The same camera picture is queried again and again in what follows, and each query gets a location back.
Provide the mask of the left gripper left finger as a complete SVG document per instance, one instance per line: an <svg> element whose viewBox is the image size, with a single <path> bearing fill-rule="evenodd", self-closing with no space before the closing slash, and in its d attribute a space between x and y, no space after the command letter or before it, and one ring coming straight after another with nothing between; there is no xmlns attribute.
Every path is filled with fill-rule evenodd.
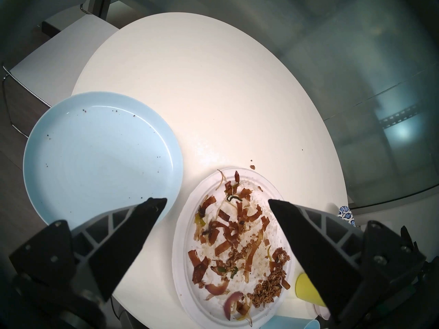
<svg viewBox="0 0 439 329"><path fill-rule="evenodd" d="M166 198L108 211L69 228L56 220L16 249L9 259L22 293L35 298L107 301L140 253L167 205Z"/></svg>

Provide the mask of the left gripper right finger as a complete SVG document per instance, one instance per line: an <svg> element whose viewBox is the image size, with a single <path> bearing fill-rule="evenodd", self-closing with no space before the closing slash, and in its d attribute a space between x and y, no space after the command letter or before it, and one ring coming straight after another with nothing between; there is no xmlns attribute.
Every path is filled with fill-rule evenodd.
<svg viewBox="0 0 439 329"><path fill-rule="evenodd" d="M415 290L425 262L376 220L364 231L337 215L268 200L288 244L330 312L329 324L384 324Z"/></svg>

